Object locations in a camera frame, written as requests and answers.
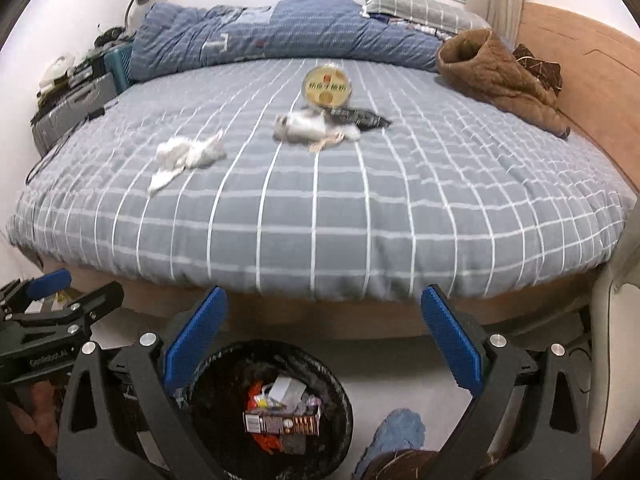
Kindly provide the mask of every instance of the black trash bag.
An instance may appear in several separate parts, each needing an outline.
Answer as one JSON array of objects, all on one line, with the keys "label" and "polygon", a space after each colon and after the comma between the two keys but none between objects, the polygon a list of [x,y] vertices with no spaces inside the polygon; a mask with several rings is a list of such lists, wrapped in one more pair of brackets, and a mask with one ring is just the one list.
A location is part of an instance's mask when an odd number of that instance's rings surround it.
[{"label": "black trash bag", "polygon": [[[244,430],[249,388],[258,380],[273,383],[279,373],[322,399],[320,435],[306,437],[304,455],[270,455]],[[320,361],[290,344],[256,340],[222,349],[199,368],[185,401],[197,435],[231,478],[321,480],[351,445],[353,412],[342,385]]]}]

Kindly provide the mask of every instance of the pillow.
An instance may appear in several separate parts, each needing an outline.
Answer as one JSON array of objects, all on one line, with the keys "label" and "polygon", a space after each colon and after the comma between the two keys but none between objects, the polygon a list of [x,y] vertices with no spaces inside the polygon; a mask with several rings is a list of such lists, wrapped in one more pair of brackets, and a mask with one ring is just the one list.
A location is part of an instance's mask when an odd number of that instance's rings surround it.
[{"label": "pillow", "polygon": [[366,0],[362,10],[363,16],[370,13],[391,14],[452,34],[470,28],[491,28],[477,14],[438,0]]}]

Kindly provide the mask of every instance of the yellow label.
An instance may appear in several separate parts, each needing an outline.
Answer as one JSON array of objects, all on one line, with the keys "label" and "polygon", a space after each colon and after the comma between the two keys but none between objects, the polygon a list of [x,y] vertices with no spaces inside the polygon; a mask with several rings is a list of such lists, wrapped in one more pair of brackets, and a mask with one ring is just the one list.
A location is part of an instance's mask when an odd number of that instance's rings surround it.
[{"label": "yellow label", "polygon": [[342,106],[351,95],[351,83],[339,68],[319,66],[306,74],[302,91],[310,103],[325,106]]}]

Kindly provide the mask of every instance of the floor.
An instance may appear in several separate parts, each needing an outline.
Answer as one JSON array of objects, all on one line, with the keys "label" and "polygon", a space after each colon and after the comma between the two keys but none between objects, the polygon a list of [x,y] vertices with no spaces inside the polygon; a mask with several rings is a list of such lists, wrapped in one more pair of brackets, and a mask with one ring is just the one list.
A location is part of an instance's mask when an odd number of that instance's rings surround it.
[{"label": "floor", "polygon": [[[164,321],[141,316],[130,310],[116,311],[94,325],[94,339],[103,348],[129,344],[148,330],[161,331]],[[553,342],[567,343],[582,333],[578,315],[566,316],[553,326],[519,336],[524,348],[544,349]],[[215,346],[221,347],[241,335],[221,334]],[[463,415],[471,396],[456,386],[434,340],[429,336],[372,341],[298,341],[288,338],[319,358],[343,384],[353,406],[354,433],[350,452],[344,463],[330,476],[331,480],[348,480],[378,425],[394,409],[407,407],[419,413],[426,427],[425,449],[438,450],[448,439]],[[588,391],[590,361],[584,352],[572,354],[578,382]],[[522,391],[512,397],[511,417],[492,445],[499,449]],[[161,460],[153,443],[145,439],[145,449],[155,462]]]}]

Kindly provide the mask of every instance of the blue basket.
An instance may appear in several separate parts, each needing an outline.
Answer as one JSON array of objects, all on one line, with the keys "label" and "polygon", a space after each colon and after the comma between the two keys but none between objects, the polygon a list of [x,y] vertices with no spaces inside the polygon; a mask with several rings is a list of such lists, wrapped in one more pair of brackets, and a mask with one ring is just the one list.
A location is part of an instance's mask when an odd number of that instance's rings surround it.
[{"label": "blue basket", "polygon": [[113,74],[113,81],[118,94],[122,94],[131,86],[129,79],[129,63],[131,62],[132,44],[126,43],[110,48],[102,57],[104,69]]}]

